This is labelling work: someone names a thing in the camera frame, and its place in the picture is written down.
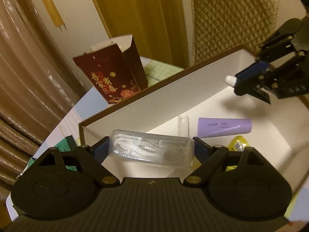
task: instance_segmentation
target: clear plastic box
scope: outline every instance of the clear plastic box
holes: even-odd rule
[[[113,130],[109,135],[109,156],[125,161],[190,168],[194,141],[186,137]]]

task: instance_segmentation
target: white cardboard box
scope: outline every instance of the white cardboard box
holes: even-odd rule
[[[190,137],[197,135],[197,120],[251,118],[252,132],[244,135],[289,182],[295,193],[309,170],[309,111],[299,98],[271,105],[249,95],[236,96],[224,80],[254,62],[242,47],[190,67],[80,123],[81,142],[93,145],[114,129],[177,135],[177,116],[189,116]],[[210,145],[228,145],[234,136],[205,138]],[[107,157],[102,165],[123,177],[180,177],[192,170],[174,170]]]

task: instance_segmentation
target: gold pattern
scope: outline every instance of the gold pattern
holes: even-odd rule
[[[124,100],[125,98],[120,98],[120,97],[114,97],[113,99],[108,100],[107,102],[109,103],[118,103],[122,100]]]
[[[100,71],[90,72],[91,79],[103,90],[105,94],[115,93],[118,88],[114,88],[109,78],[104,77]]]
[[[125,90],[121,91],[120,95],[121,95],[121,97],[123,97],[124,99],[127,99],[127,98],[133,96],[135,93],[137,93],[137,91],[125,89]]]

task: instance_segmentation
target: quilted cushion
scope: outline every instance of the quilted cushion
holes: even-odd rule
[[[235,46],[254,52],[275,29],[278,0],[191,0],[193,63]]]

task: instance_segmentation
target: white bottle cap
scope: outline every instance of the white bottle cap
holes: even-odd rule
[[[237,78],[233,76],[226,76],[225,83],[231,87],[234,87],[236,85]]]

